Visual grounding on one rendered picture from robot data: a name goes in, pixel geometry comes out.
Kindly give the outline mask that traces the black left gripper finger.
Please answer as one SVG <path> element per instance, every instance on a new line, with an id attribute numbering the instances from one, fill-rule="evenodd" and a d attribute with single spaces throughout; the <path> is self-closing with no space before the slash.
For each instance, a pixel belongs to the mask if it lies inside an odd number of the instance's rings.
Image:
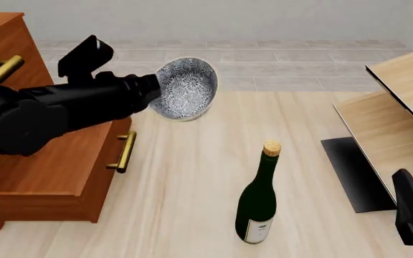
<path id="1" fill-rule="evenodd" d="M 150 102 L 157 100 L 162 95 L 161 83 L 158 81 L 157 76 L 151 77 L 151 97 Z"/>

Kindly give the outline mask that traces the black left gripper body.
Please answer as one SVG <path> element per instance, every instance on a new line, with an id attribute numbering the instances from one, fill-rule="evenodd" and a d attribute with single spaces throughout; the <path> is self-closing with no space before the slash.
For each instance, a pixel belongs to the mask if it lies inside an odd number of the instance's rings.
<path id="1" fill-rule="evenodd" d="M 127 87 L 124 94 L 123 111 L 124 115 L 132 115 L 145 110 L 150 102 L 156 99 L 156 75 L 127 75 L 122 77 Z"/>

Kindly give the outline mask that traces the blue-white patterned bowl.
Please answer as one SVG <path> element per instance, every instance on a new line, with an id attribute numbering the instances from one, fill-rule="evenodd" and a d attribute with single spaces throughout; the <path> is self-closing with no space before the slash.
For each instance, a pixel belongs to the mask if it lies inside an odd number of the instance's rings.
<path id="1" fill-rule="evenodd" d="M 177 122 L 196 120 L 212 105 L 218 90 L 214 68 L 203 59 L 181 57 L 156 72 L 161 96 L 149 107 L 163 118 Z"/>

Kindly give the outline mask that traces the wooden cabinet drawer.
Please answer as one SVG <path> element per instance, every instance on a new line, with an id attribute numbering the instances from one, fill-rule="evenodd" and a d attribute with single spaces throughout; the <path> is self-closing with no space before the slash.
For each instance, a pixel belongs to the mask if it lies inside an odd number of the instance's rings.
<path id="1" fill-rule="evenodd" d="M 0 26 L 0 60 L 8 60 L 14 55 L 23 57 L 24 64 L 2 85 L 18 90 L 53 84 L 39 50 L 22 19 Z"/>
<path id="2" fill-rule="evenodd" d="M 97 223 L 132 120 L 68 133 L 32 156 L 0 155 L 0 229 L 8 221 Z"/>

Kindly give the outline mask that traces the pale wooden rack, black base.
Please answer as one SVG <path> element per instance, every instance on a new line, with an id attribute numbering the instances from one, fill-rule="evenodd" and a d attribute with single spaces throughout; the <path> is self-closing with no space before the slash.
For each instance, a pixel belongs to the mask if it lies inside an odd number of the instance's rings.
<path id="1" fill-rule="evenodd" d="M 413 177 L 413 52 L 366 71 L 381 90 L 337 102 L 350 135 L 321 142 L 357 213 L 395 210 L 393 174 Z"/>

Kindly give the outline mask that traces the dark green wine bottle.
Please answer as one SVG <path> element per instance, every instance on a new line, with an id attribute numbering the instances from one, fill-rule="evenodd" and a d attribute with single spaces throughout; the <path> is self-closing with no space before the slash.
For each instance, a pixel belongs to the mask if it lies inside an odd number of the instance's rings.
<path id="1" fill-rule="evenodd" d="M 256 176 L 239 198 L 235 231 L 248 244 L 259 244 L 269 234 L 277 208 L 272 180 L 280 151 L 278 141 L 265 141 Z"/>

